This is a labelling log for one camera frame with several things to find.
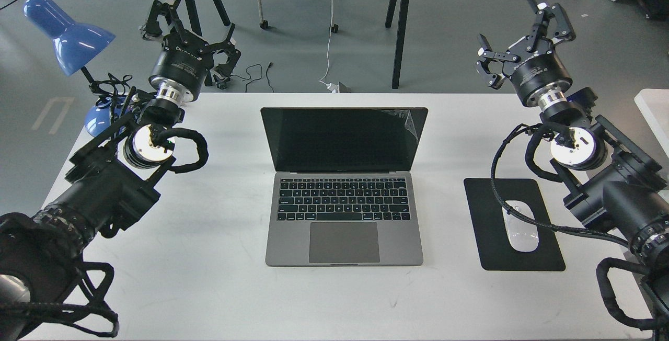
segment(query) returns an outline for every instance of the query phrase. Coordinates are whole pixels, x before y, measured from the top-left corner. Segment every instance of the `laptop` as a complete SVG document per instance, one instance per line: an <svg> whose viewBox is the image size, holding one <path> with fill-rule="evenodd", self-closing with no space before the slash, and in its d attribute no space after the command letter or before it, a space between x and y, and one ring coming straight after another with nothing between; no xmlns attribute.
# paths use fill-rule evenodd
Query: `laptop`
<svg viewBox="0 0 669 341"><path fill-rule="evenodd" d="M427 108L260 112L276 171L267 265L423 263L409 170Z"/></svg>

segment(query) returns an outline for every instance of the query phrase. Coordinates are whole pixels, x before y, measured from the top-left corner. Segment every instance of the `laptop screen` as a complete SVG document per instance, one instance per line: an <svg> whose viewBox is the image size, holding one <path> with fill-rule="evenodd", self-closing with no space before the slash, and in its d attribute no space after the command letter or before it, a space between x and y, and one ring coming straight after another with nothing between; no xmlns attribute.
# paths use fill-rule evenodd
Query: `laptop screen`
<svg viewBox="0 0 669 341"><path fill-rule="evenodd" d="M427 108L260 110L276 171L409 171Z"/></svg>

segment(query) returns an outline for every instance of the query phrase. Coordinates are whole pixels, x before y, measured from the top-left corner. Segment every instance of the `laptop trackpad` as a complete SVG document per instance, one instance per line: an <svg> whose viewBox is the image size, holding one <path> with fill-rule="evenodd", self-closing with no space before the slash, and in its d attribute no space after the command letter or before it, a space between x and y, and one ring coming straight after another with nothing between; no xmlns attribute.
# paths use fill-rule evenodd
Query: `laptop trackpad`
<svg viewBox="0 0 669 341"><path fill-rule="evenodd" d="M376 222L312 222L309 263L378 263Z"/></svg>

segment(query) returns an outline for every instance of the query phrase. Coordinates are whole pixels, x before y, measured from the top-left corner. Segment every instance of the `white cable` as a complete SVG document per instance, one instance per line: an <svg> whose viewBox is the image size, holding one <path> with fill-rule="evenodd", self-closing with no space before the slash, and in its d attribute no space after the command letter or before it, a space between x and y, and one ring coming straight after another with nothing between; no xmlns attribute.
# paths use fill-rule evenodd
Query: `white cable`
<svg viewBox="0 0 669 341"><path fill-rule="evenodd" d="M330 0L330 36L328 37L328 50L325 53L325 57L328 60L328 67L325 69L325 74L318 81L325 86L328 86L327 83L323 82L323 79L327 77L328 72L330 71L330 42L332 41L332 22L335 19L335 0Z"/></svg>

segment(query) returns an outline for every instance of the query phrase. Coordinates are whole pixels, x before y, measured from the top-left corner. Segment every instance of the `laptop keyboard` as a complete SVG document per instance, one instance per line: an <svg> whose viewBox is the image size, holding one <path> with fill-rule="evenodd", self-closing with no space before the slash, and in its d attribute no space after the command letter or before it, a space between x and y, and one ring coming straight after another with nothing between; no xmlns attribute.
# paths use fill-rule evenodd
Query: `laptop keyboard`
<svg viewBox="0 0 669 341"><path fill-rule="evenodd" d="M403 177L281 179L277 220L410 220Z"/></svg>

